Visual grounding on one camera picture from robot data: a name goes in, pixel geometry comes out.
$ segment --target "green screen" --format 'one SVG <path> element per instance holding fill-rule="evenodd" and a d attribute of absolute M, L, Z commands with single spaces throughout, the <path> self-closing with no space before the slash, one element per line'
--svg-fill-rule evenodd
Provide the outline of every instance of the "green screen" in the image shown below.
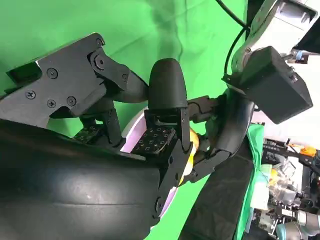
<path fill-rule="evenodd" d="M 240 18 L 245 16 L 246 0 L 224 3 Z M 7 0 L 1 3 L 0 22 L 1 91 L 14 86 L 7 71 L 98 32 L 107 55 L 147 83 L 157 60 L 179 60 L 189 99 L 224 91 L 225 58 L 241 29 L 215 0 Z M 123 129 L 147 103 L 115 105 Z M 192 127 L 205 131 L 203 124 Z M 82 125 L 78 119 L 51 120 L 48 128 L 73 136 Z M 205 182 L 181 187 L 147 239 L 177 239 Z"/>

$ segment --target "black mechanical bracket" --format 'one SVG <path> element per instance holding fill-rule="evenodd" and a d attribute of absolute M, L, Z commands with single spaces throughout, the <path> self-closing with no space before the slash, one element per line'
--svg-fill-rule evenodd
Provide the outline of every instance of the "black mechanical bracket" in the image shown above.
<path fill-rule="evenodd" d="M 148 85 L 106 56 L 104 44 L 93 33 L 9 71 L 17 87 L 1 98 L 0 119 L 46 128 L 50 118 L 80 117 L 83 129 L 75 140 L 121 148 L 125 139 L 113 100 L 146 101 Z"/>
<path fill-rule="evenodd" d="M 218 98 L 208 96 L 188 101 L 190 120 L 206 122 L 206 134 L 199 135 L 191 174 L 184 177 L 195 183 L 213 173 L 215 167 L 234 155 L 246 136 L 254 103 L 242 94 L 228 89 Z"/>
<path fill-rule="evenodd" d="M 144 156 L 160 171 L 160 183 L 154 206 L 154 224 L 161 214 L 170 189 L 178 187 L 191 150 L 189 113 L 187 108 L 146 110 L 147 130 L 132 154 Z"/>

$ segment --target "robotic arm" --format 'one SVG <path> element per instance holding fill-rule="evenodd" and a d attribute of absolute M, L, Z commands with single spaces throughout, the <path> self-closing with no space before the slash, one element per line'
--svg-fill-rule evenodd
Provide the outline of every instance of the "robotic arm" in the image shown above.
<path fill-rule="evenodd" d="M 283 59 L 287 49 L 257 44 L 273 8 L 284 3 L 265 2 L 277 3 L 259 27 L 252 24 L 218 98 L 187 101 L 174 59 L 155 63 L 148 86 L 105 55 L 97 33 L 8 72 L 17 87 L 0 99 L 1 239 L 144 239 L 182 178 L 192 150 L 190 121 L 206 122 L 206 134 L 183 184 L 237 152 L 255 104 L 276 123 L 312 107 L 303 79 Z M 318 14 L 306 16 L 311 27 Z M 113 101 L 146 100 L 147 130 L 131 153 L 120 152 L 125 139 Z M 73 139 L 46 129 L 49 118 L 72 117 L 83 123 Z"/>

